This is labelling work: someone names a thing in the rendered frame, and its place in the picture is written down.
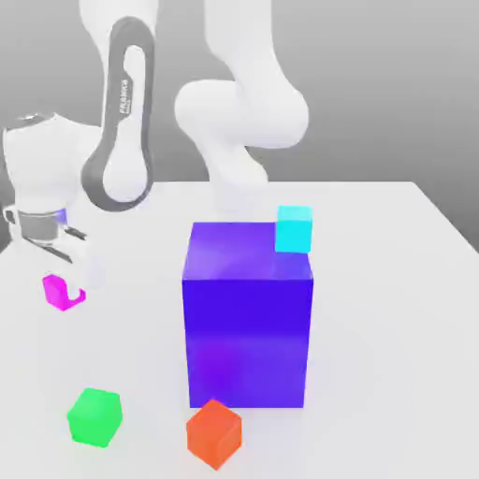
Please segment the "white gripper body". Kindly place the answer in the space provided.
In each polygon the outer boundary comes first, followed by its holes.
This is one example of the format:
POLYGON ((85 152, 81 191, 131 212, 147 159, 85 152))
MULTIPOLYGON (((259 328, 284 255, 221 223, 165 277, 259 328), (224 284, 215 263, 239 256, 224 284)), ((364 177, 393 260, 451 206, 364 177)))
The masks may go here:
POLYGON ((51 240, 21 234, 20 248, 43 275, 62 277, 68 286, 89 291, 102 283, 101 262, 90 236, 70 225, 60 225, 51 240))

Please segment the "large purple box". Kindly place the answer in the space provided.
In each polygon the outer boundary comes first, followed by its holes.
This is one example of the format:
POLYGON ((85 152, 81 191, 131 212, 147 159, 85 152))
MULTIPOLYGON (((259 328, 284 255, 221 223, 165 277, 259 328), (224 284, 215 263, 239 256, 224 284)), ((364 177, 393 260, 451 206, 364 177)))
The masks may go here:
POLYGON ((191 407, 303 406, 312 268, 274 224, 195 222, 181 292, 191 407))

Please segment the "small cyan cube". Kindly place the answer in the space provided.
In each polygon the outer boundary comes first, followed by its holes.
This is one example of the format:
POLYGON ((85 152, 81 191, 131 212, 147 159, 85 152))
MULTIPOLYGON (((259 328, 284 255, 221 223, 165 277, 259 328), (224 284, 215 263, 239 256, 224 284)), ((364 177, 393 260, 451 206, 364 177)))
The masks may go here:
POLYGON ((277 209, 275 251, 308 254, 312 247, 312 208, 283 205, 277 209))

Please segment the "small orange cube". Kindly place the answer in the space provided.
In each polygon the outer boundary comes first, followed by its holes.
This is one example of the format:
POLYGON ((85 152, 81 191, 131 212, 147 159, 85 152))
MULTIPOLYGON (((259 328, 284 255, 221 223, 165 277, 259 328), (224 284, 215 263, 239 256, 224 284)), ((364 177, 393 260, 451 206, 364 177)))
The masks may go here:
POLYGON ((187 449, 218 471, 242 445, 242 419, 216 399, 186 423, 187 449))

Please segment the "small green cube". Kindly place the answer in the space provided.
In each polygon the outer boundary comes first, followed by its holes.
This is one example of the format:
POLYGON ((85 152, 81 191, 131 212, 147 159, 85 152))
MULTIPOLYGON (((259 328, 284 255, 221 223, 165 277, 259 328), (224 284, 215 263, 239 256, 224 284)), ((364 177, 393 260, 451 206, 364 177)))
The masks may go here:
POLYGON ((106 448, 123 422, 120 395, 87 387, 66 417, 74 442, 106 448))

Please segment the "small magenta cube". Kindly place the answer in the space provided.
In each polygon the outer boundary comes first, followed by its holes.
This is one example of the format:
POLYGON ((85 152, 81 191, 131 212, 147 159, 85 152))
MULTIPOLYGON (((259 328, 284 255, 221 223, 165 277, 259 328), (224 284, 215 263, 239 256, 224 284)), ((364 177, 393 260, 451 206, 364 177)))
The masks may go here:
POLYGON ((75 298, 70 298, 67 291, 67 285, 63 278, 50 274, 42 278, 44 294, 47 302, 65 312, 86 299, 86 292, 82 289, 75 298))

